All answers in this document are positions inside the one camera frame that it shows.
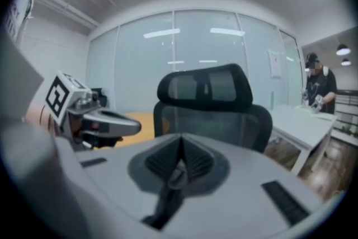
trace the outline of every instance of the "office chair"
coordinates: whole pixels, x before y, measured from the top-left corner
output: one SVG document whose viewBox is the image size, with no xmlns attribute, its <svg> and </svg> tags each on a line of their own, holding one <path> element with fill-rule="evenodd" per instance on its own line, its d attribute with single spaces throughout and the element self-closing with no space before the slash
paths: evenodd
<svg viewBox="0 0 358 239">
<path fill-rule="evenodd" d="M 237 64 L 168 74 L 159 83 L 157 96 L 156 137 L 192 133 L 260 153 L 267 146 L 271 115 L 252 104 L 250 85 Z"/>
<path fill-rule="evenodd" d="M 106 107 L 107 106 L 107 96 L 105 96 L 104 94 L 102 94 L 102 88 L 92 88 L 91 89 L 93 92 L 97 92 L 98 93 L 98 99 L 100 101 L 100 104 L 102 107 Z"/>
</svg>

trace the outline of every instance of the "glove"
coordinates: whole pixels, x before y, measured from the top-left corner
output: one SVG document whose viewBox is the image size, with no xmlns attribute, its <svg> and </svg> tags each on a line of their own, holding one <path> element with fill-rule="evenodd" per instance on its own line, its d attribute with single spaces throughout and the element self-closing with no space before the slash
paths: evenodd
<svg viewBox="0 0 358 239">
<path fill-rule="evenodd" d="M 311 106 L 313 113 L 319 113 L 324 105 L 323 97 L 321 95 L 317 95 L 314 99 L 314 103 Z"/>
<path fill-rule="evenodd" d="M 304 101 L 308 100 L 308 91 L 306 89 L 302 89 L 301 94 Z"/>
</svg>

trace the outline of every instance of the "black cap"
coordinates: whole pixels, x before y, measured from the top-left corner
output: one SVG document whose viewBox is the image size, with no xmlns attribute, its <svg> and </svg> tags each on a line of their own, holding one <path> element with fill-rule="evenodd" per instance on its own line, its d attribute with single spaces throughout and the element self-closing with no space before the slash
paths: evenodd
<svg viewBox="0 0 358 239">
<path fill-rule="evenodd" d="M 316 62 L 319 62 L 317 54 L 316 53 L 310 53 L 307 55 L 307 62 L 306 62 L 306 68 L 314 69 L 314 64 Z"/>
</svg>

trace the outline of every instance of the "black slot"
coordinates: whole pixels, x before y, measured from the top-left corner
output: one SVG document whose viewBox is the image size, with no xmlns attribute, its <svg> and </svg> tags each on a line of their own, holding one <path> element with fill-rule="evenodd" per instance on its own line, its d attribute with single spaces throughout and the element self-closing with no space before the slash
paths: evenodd
<svg viewBox="0 0 358 239">
<path fill-rule="evenodd" d="M 103 157 L 99 157 L 99 158 L 94 158 L 93 160 L 88 160 L 88 161 L 82 161 L 80 164 L 82 165 L 83 168 L 89 167 L 89 166 L 94 166 L 94 165 L 99 165 L 101 163 L 106 162 L 107 160 Z"/>
<path fill-rule="evenodd" d="M 309 216 L 309 212 L 277 181 L 268 182 L 261 186 L 291 226 Z"/>
</svg>

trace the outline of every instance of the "white paper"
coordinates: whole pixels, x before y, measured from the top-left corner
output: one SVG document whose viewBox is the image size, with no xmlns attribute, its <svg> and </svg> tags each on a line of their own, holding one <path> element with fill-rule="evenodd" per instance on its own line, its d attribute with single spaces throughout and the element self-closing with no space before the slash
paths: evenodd
<svg viewBox="0 0 358 239">
<path fill-rule="evenodd" d="M 277 52 L 268 50 L 268 58 L 270 60 L 271 77 L 272 78 L 281 78 L 282 71 L 281 71 L 280 54 Z"/>
</svg>

